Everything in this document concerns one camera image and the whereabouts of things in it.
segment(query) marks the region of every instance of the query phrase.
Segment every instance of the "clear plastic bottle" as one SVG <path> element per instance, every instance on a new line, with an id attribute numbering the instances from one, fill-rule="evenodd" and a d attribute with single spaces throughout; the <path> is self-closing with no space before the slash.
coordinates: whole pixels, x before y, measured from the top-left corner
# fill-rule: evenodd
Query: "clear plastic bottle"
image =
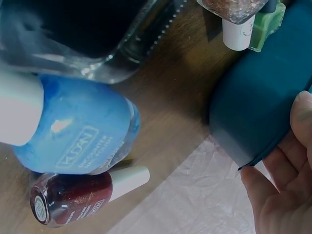
<path id="1" fill-rule="evenodd" d="M 187 0 L 0 0 L 0 63 L 104 83 L 132 76 Z"/>

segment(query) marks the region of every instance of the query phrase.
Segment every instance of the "human hand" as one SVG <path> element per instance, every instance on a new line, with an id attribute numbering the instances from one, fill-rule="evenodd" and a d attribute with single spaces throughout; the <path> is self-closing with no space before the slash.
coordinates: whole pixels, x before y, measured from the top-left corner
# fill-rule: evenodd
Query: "human hand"
<path id="1" fill-rule="evenodd" d="M 275 186 L 254 167 L 241 170 L 257 234 L 312 233 L 312 95 L 301 92 L 289 132 L 263 161 Z"/>

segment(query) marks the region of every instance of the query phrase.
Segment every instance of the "glitter nail polish bottle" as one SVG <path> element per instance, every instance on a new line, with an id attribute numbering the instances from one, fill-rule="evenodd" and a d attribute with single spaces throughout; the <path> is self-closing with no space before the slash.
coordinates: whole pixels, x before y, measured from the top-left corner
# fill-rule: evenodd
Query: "glitter nail polish bottle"
<path id="1" fill-rule="evenodd" d="M 144 185 L 149 170 L 134 166 L 100 175 L 34 174 L 30 206 L 38 222 L 51 228 L 89 217 L 106 203 Z"/>
<path id="2" fill-rule="evenodd" d="M 235 51 L 249 47 L 255 14 L 268 0 L 197 0 L 208 11 L 222 18 L 223 42 Z"/>

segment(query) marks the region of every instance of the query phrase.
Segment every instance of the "finger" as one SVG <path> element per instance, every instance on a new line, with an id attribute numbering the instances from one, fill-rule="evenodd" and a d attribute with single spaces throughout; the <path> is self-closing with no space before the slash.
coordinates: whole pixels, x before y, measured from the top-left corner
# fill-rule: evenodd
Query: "finger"
<path id="1" fill-rule="evenodd" d="M 312 182 L 311 182 L 312 181 L 312 170 L 311 170 L 312 169 L 312 141 L 309 142 L 309 145 L 307 147 L 307 156 L 308 156 L 308 161 L 309 161 L 309 165 L 310 165 L 310 168 L 307 169 L 307 171 L 310 170 L 309 173 L 311 176 L 308 183 L 312 184 Z"/>
<path id="2" fill-rule="evenodd" d="M 240 174 L 253 207 L 255 221 L 257 221 L 259 220 L 261 211 L 268 198 L 278 194 L 278 191 L 274 185 L 254 167 L 244 167 Z"/>
<path id="3" fill-rule="evenodd" d="M 306 202 L 312 196 L 312 170 L 307 162 L 300 171 L 295 183 L 288 187 L 289 191 L 297 193 L 302 202 Z"/>
<path id="4" fill-rule="evenodd" d="M 307 91 L 298 94 L 292 105 L 291 126 L 296 138 L 307 148 L 312 135 L 312 95 Z"/>
<path id="5" fill-rule="evenodd" d="M 269 171 L 279 191 L 285 191 L 287 185 L 298 176 L 298 171 L 278 147 L 263 160 L 263 164 Z"/>
<path id="6" fill-rule="evenodd" d="M 289 131 L 278 147 L 283 151 L 292 166 L 300 172 L 308 161 L 307 149 L 297 140 L 292 131 Z"/>

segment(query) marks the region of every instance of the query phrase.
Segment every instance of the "bottle label sticker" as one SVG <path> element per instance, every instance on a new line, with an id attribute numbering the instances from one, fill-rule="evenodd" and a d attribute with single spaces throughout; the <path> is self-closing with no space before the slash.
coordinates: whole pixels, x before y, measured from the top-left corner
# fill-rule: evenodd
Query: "bottle label sticker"
<path id="1" fill-rule="evenodd" d="M 89 217 L 91 215 L 94 215 L 108 201 L 109 201 L 109 199 L 103 199 L 101 201 L 97 201 L 94 204 L 84 206 L 83 209 L 78 209 L 78 210 L 71 211 L 71 212 L 67 211 L 66 214 L 67 214 L 67 216 L 68 215 L 69 216 L 66 218 L 65 225 L 68 223 L 83 219 L 85 217 Z"/>
<path id="2" fill-rule="evenodd" d="M 99 129 L 93 126 L 85 126 L 66 153 L 58 161 L 56 168 L 71 168 L 82 154 L 88 150 L 91 143 L 97 138 L 98 133 Z"/>
<path id="3" fill-rule="evenodd" d="M 251 18 L 243 26 L 243 28 L 241 30 L 241 34 L 243 36 L 250 37 L 251 34 L 253 33 L 253 27 L 254 27 L 254 18 Z"/>
<path id="4" fill-rule="evenodd" d="M 35 212 L 38 220 L 40 222 L 44 222 L 47 219 L 47 213 L 45 211 L 45 206 L 43 200 L 40 196 L 36 196 L 35 198 Z"/>

